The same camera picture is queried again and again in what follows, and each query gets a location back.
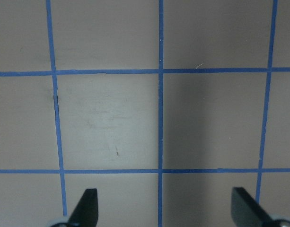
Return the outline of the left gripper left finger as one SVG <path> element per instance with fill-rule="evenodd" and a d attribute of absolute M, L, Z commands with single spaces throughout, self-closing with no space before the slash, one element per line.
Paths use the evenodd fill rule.
<path fill-rule="evenodd" d="M 98 223 L 97 189 L 86 189 L 68 219 L 69 227 L 95 227 Z"/>

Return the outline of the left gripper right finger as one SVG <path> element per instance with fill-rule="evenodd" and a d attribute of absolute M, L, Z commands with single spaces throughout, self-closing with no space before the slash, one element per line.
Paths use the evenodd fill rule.
<path fill-rule="evenodd" d="M 237 227 L 262 227 L 270 216 L 243 187 L 231 191 L 231 217 Z"/>

